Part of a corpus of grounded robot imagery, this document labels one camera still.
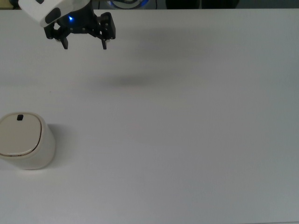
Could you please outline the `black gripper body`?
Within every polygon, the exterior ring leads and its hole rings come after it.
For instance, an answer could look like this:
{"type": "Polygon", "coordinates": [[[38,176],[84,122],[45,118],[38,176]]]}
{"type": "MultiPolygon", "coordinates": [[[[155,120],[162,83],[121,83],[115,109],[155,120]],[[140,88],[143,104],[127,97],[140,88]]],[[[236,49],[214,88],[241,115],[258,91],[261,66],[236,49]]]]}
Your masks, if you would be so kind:
{"type": "Polygon", "coordinates": [[[79,10],[72,11],[57,20],[59,29],[57,35],[66,33],[98,35],[98,23],[92,5],[86,5],[79,10]]]}

